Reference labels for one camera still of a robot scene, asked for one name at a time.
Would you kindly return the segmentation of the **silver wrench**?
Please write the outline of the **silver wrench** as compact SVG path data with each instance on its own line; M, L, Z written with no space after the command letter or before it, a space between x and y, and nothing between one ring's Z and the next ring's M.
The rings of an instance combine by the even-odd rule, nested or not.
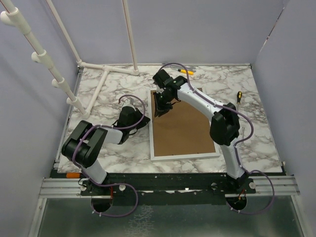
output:
M170 67L170 68L173 68L173 69L176 69L176 70L178 70L178 71L185 71L185 69L184 69L183 67L179 66L179 65L169 65L169 67ZM188 70L189 72L192 72L192 73L195 73L195 72L196 72L196 68L195 68L194 66L192 66L192 67L186 67L186 68L187 68L187 70Z

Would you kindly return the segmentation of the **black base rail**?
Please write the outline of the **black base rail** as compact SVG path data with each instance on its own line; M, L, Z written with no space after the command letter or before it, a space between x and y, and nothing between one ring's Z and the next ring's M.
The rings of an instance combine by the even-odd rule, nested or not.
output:
M254 194L253 179L234 187L225 173L206 174L142 174L110 173L105 184L99 187L80 177L81 197L91 199L96 206L138 205L224 205L227 197Z

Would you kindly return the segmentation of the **white picture frame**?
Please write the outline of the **white picture frame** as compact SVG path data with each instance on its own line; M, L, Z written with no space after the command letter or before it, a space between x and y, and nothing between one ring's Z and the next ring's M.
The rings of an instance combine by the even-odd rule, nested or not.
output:
M209 135L208 119L188 103L176 100L170 112L155 117L155 91L148 91L151 161L218 158L220 148Z

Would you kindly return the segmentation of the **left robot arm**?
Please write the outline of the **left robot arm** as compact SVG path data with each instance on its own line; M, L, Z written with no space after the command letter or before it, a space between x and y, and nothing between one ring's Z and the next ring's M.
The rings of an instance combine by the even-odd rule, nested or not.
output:
M105 180L107 172L97 160L103 144L121 145L133 131L138 131L149 122L150 118L132 105L123 106L119 118L109 127L82 120L64 142L61 153L93 180L92 189L103 195L109 189L109 182Z

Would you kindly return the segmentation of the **aluminium extrusion rail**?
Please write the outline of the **aluminium extrusion rail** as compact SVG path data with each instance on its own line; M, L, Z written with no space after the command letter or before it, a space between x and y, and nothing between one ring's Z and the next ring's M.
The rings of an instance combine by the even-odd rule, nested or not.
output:
M39 198L80 198L79 179L45 178L39 191Z

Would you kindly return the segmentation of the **black yellow screwdriver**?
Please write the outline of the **black yellow screwdriver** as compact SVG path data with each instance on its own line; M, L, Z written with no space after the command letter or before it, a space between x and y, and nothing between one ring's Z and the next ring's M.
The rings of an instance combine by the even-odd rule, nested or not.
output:
M239 107L240 107L241 98L242 98L242 92L239 91L239 92L237 93L237 111L239 110Z

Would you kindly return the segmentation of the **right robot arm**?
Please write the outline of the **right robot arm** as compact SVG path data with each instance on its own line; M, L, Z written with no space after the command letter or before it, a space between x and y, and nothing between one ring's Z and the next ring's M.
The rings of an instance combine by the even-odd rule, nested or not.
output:
M223 153L226 163L227 188L232 193L238 193L245 186L243 178L246 172L242 169L234 151L234 143L239 137L239 117L232 103L218 102L197 88L183 76L172 78L164 69L153 76L158 87L154 93L155 117L161 117L172 110L172 100L184 101L205 115L210 124L210 137L217 143Z

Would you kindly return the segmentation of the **yellow utility knife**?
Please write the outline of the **yellow utility knife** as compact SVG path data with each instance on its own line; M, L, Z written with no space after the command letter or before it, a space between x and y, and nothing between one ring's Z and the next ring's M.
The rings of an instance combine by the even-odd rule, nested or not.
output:
M180 73L183 73L183 74L189 74L189 75L193 75L194 74L194 72L188 71L188 70L184 70L184 69L178 69L177 71L180 72Z

